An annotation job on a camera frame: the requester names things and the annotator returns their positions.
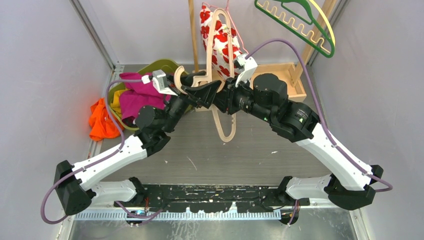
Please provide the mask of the magenta dress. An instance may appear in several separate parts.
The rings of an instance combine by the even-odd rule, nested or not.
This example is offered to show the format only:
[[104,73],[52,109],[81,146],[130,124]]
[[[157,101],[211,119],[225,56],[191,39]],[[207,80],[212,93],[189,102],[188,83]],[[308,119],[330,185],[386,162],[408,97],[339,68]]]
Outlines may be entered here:
[[131,82],[124,83],[126,91],[119,98],[121,120],[128,127],[134,128],[136,126],[134,121],[139,115],[140,108],[153,106],[163,109],[165,107],[166,95],[157,92],[151,81],[143,82],[143,76],[140,73],[125,72],[119,76],[123,80],[131,80]]

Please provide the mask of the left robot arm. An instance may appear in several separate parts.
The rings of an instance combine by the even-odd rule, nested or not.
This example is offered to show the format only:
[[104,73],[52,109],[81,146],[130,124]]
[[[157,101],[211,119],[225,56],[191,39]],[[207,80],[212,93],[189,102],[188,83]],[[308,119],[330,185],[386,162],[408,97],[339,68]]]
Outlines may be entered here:
[[64,160],[56,166],[52,191],[66,216],[76,215],[94,204],[128,202],[141,206],[146,193],[137,178],[121,182],[104,182],[104,178],[161,151],[187,108],[210,107],[223,88],[222,81],[207,79],[204,71],[186,76],[178,71],[170,75],[162,70],[145,75],[123,73],[119,80],[152,86],[162,106],[140,107],[134,119],[137,130],[129,137],[122,137],[117,146],[77,163]]

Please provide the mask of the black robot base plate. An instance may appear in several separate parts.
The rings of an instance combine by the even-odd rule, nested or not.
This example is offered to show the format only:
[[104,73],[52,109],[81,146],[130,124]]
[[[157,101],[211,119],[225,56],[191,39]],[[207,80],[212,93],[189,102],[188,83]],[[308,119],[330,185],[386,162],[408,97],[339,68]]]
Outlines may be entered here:
[[266,185],[169,185],[146,184],[140,196],[121,204],[169,213],[225,213],[235,206],[238,213],[268,213],[291,207],[292,200],[281,200],[276,186]]

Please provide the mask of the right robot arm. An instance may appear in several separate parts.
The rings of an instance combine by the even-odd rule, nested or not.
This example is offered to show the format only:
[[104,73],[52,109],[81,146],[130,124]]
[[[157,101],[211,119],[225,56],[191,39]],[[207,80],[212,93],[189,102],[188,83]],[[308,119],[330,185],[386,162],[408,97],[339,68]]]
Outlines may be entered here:
[[324,128],[319,115],[302,102],[289,100],[287,84],[272,73],[253,82],[237,84],[229,78],[213,104],[223,113],[243,111],[269,124],[278,136],[310,152],[330,171],[321,177],[285,176],[275,196],[283,205],[301,199],[325,199],[345,210],[370,205],[374,184],[382,175],[379,165],[368,165]]

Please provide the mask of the yellow pleated skirt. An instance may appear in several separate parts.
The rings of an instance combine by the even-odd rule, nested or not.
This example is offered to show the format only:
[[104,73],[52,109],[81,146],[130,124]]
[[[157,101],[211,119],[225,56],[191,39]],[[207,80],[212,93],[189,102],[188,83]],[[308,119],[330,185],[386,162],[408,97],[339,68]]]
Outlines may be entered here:
[[122,118],[122,111],[121,111],[121,104],[120,104],[120,97],[121,95],[126,92],[127,89],[120,89],[115,90],[112,93],[111,103],[109,104],[113,112],[121,119]]

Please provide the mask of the white red poppy garment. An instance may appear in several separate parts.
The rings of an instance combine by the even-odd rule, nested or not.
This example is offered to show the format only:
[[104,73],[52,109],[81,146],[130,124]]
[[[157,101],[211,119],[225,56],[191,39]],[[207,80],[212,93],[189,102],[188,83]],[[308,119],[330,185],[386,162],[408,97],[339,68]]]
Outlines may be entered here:
[[[210,5],[203,3],[199,12],[200,19],[200,35],[203,47],[207,50],[207,41],[209,38],[209,31],[213,12]],[[231,37],[232,56],[235,60],[237,56],[242,54],[240,43],[238,39],[238,31],[228,11],[229,21],[222,21],[219,17],[216,20],[215,32],[213,36],[213,57],[212,69],[214,69],[221,77],[227,79],[231,77],[230,71],[230,57],[229,57],[229,41]]]

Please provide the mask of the wooden hanger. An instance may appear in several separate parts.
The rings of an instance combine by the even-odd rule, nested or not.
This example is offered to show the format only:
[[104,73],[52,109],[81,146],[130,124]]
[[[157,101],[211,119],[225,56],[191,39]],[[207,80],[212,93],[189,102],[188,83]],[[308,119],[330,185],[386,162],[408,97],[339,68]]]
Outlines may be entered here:
[[[194,77],[194,82],[198,83],[199,86],[213,82],[213,76],[212,76],[213,43],[214,43],[216,21],[217,21],[219,15],[223,15],[223,17],[225,18],[226,21],[230,20],[229,15],[222,8],[217,8],[213,12],[211,25],[210,25],[209,33],[208,33],[208,40],[207,40],[207,44],[206,44],[206,70],[205,70],[206,74],[204,76],[195,76]],[[181,76],[181,74],[184,70],[185,69],[184,69],[183,66],[179,66],[175,70],[175,72],[174,72],[174,84],[175,84],[176,89],[182,95],[187,95],[188,93],[185,90],[188,89],[188,87],[187,86],[182,87],[181,82],[180,82],[180,76]],[[231,132],[228,136],[226,136],[224,134],[224,131],[223,131],[223,128],[222,128],[222,125],[221,125],[221,122],[220,122],[220,117],[219,117],[219,114],[218,114],[218,108],[214,104],[212,104],[208,109],[212,112],[213,120],[215,122],[217,133],[218,133],[220,139],[225,143],[230,142],[234,138],[235,133],[236,133],[236,126],[237,126],[236,115],[233,114],[231,116]]]

